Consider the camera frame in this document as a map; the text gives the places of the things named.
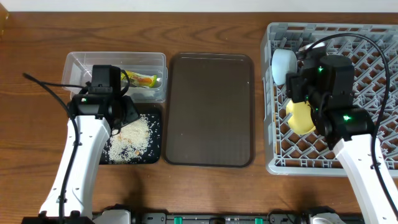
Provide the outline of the light blue bowl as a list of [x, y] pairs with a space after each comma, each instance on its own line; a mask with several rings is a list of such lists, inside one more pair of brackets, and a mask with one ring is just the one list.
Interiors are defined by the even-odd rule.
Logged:
[[276, 85], [284, 85], [286, 74], [297, 72], [297, 57], [292, 50], [276, 49], [271, 61], [272, 77]]

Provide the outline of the yellow round plate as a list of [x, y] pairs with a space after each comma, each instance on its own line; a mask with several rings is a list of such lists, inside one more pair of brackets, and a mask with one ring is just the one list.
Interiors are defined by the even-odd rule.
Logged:
[[287, 122], [295, 134], [304, 135], [315, 130], [315, 125], [311, 117], [312, 109], [308, 103], [294, 103], [290, 100], [285, 110], [286, 114], [291, 114]]

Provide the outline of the green snack wrapper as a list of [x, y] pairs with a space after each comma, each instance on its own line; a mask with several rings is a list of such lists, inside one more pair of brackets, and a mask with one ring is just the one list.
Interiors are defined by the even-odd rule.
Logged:
[[129, 70], [121, 70], [121, 80], [129, 86], [152, 88], [157, 82], [156, 75], [144, 75]]

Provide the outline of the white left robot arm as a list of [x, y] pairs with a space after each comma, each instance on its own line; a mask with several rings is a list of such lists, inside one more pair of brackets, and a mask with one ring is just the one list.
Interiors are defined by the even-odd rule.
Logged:
[[68, 132], [62, 160], [49, 195], [35, 217], [23, 223], [132, 223], [119, 205], [93, 216], [93, 190], [100, 157], [112, 130], [137, 120], [129, 96], [77, 94], [68, 104]]

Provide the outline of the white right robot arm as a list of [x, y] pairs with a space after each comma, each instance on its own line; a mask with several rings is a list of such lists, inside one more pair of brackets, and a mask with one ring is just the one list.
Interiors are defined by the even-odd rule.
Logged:
[[397, 187], [371, 115], [353, 103], [351, 60], [324, 55], [285, 76], [288, 97], [309, 104], [312, 123], [345, 170], [364, 221], [397, 223]]

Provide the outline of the grey plastic dishwasher rack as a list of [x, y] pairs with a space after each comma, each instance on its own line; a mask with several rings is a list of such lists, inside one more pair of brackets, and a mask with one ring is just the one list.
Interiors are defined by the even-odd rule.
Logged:
[[[375, 24], [284, 23], [268, 25], [261, 41], [261, 73], [264, 92], [264, 144], [266, 169], [273, 175], [344, 177], [345, 171], [324, 138], [316, 132], [305, 135], [290, 130], [285, 112], [288, 99], [284, 86], [274, 83], [272, 55], [276, 49], [299, 51], [304, 45], [333, 34], [365, 35], [377, 43], [386, 56], [391, 73], [389, 99], [380, 124], [378, 138], [382, 159], [390, 175], [397, 177], [397, 26]], [[354, 69], [354, 103], [366, 108], [377, 119], [386, 83], [380, 53], [368, 42], [339, 37], [326, 42], [328, 54], [351, 59]]]

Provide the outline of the clear plastic bin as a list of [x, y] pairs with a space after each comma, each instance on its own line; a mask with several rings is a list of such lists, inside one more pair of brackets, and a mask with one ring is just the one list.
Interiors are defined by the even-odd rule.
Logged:
[[71, 95], [92, 78], [94, 65], [113, 65], [127, 72], [156, 76], [151, 88], [131, 85], [127, 91], [135, 103], [163, 103], [166, 100], [168, 70], [166, 57], [160, 52], [70, 52], [63, 69], [62, 83]]

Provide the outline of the dark brown serving tray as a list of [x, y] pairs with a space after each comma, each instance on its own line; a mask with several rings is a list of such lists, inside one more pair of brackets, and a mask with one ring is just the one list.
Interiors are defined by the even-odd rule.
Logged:
[[254, 64], [242, 54], [179, 53], [171, 62], [164, 159], [243, 168], [254, 160]]

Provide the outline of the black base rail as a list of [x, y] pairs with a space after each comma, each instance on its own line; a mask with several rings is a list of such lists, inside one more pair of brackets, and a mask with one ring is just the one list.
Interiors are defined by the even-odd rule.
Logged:
[[315, 207], [300, 213], [273, 209], [267, 214], [140, 213], [116, 204], [93, 214], [93, 223], [131, 224], [285, 224], [285, 223], [364, 223], [361, 215], [338, 215], [330, 207]]

